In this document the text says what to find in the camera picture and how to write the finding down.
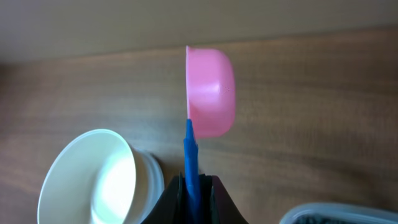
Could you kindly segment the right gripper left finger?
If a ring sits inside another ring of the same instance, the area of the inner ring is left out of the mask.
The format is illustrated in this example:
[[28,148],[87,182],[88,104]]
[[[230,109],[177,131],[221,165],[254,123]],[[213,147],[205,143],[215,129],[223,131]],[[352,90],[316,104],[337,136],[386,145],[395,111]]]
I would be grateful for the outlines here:
[[186,209],[185,178],[180,174],[173,177],[142,224],[184,224]]

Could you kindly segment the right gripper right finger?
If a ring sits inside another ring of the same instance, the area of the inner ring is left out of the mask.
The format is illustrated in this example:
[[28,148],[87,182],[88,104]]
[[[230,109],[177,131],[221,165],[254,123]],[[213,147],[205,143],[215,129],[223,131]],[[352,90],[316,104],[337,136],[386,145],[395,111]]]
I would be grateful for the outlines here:
[[199,178],[202,196],[202,223],[248,224],[218,176],[201,174]]

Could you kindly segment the pink scoop blue handle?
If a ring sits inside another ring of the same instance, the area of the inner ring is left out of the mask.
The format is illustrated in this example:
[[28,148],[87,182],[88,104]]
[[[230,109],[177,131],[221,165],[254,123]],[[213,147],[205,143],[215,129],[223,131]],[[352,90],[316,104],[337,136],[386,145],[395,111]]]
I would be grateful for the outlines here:
[[189,223],[203,218],[197,139],[217,138],[234,123],[236,96],[229,58],[217,49],[186,47],[187,121],[183,140]]

